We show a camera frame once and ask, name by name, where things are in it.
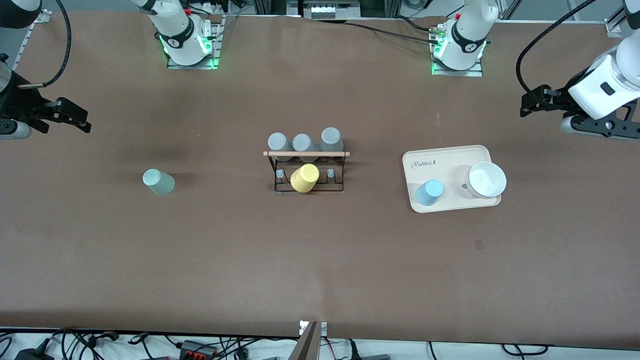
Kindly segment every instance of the white mug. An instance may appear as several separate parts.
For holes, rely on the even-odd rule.
[[[491,199],[502,194],[506,187],[507,177],[504,171],[489,161],[477,163],[467,172],[465,188],[473,197]]]

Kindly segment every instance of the tabletop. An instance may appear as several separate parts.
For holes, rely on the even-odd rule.
[[[496,24],[484,76],[455,78],[431,75],[426,44],[342,24],[241,17],[202,71],[165,69],[144,15],[70,20],[41,93],[93,127],[0,142],[1,324],[295,336],[315,319],[334,338],[638,347],[640,151],[518,116],[515,60],[548,24]],[[562,87],[615,43],[560,26],[524,78]],[[64,47],[54,16],[19,73],[50,78]],[[328,126],[344,191],[274,193],[268,136]],[[413,212],[403,154],[475,144],[507,175],[501,203]],[[154,195],[149,168],[175,191]]]

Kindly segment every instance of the cup rack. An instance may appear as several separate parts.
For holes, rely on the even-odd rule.
[[[278,193],[296,192],[289,182],[291,173],[306,164],[300,157],[318,157],[311,164],[320,170],[320,178],[311,192],[344,191],[344,163],[351,155],[348,151],[265,151],[262,153],[271,163],[273,169],[273,189]],[[280,161],[276,157],[288,158]]]

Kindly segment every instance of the rectangular tray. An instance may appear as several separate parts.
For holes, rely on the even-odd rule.
[[[467,172],[480,161],[491,161],[489,150],[482,145],[409,151],[404,154],[404,177],[412,209],[417,213],[433,213],[499,204],[500,196],[478,199],[463,187]],[[417,202],[415,191],[430,179],[439,180],[444,186],[444,191],[435,204],[424,206]]]

